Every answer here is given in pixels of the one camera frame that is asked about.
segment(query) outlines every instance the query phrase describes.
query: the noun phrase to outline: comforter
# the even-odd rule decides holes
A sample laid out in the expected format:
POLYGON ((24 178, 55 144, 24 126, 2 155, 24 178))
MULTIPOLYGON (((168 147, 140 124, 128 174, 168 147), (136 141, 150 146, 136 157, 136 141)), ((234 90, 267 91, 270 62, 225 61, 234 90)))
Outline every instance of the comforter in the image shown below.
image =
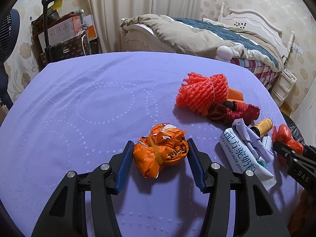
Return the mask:
POLYGON ((256 41, 251 41, 251 35, 244 38, 227 29, 222 31, 221 27, 212 26, 203 21, 191 20, 189 22, 188 20, 183 24, 168 16, 156 14, 145 14, 126 19, 121 23, 121 27, 131 24, 144 24, 150 27, 159 40, 172 47, 177 53, 214 59, 217 48, 225 45, 231 48, 233 58, 260 61, 268 65, 274 72, 283 70, 282 58, 277 49, 268 43, 266 43, 266 47, 263 47, 265 44, 263 41, 260 45, 256 45, 256 41), (269 49, 273 51, 274 56, 268 52, 269 49))

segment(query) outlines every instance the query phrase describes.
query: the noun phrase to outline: white ball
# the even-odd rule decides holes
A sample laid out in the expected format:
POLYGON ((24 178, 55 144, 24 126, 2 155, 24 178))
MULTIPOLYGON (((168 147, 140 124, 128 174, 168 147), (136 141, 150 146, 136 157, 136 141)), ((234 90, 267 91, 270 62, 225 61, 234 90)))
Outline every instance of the white ball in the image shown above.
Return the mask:
POLYGON ((216 55, 225 61, 230 61, 233 58, 232 50, 225 45, 217 48, 216 55))

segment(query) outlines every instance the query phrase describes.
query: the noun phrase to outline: table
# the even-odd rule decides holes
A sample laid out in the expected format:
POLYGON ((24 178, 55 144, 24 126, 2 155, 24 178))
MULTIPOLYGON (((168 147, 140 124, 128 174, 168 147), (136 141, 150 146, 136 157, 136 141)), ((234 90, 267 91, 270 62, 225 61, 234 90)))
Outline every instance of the table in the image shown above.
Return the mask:
MULTIPOLYGON (((125 52, 49 64, 20 95, 0 127, 0 199, 18 228, 30 237, 51 194, 69 170, 90 172, 137 142, 156 124, 187 130, 200 151, 230 168, 218 138, 228 127, 177 108, 175 97, 187 73, 223 73, 229 86, 259 106, 258 119, 285 123, 268 91, 247 69, 189 55, 125 52)), ((270 190, 289 220, 301 188, 277 160, 270 190)), ((122 236, 198 236, 208 201, 195 186, 187 160, 145 179, 133 162, 125 188, 113 196, 122 236)), ((86 195, 89 236, 94 236, 86 195)), ((234 225, 231 209, 228 236, 234 225)))

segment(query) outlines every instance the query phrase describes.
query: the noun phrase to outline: wall socket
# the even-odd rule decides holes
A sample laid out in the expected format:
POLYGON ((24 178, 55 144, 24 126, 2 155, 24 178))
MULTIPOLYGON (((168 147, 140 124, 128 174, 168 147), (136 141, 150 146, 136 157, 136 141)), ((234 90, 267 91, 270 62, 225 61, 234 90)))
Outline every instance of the wall socket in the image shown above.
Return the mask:
POLYGON ((297 50, 297 52, 300 54, 300 55, 303 55, 303 53, 304 53, 304 50, 301 48, 301 47, 299 47, 297 44, 293 44, 293 49, 295 49, 295 50, 297 50))

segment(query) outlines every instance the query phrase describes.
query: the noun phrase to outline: plastic bin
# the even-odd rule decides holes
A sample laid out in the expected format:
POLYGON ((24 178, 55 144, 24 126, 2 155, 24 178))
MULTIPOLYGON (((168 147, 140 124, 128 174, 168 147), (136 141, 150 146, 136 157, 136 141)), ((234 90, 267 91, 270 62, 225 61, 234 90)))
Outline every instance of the plastic bin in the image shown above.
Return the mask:
POLYGON ((279 98, 285 100, 296 83, 296 77, 288 69, 284 69, 275 84, 273 91, 279 98))
POLYGON ((278 107, 280 107, 285 100, 278 96, 273 90, 271 91, 270 95, 272 96, 273 100, 275 101, 278 107))

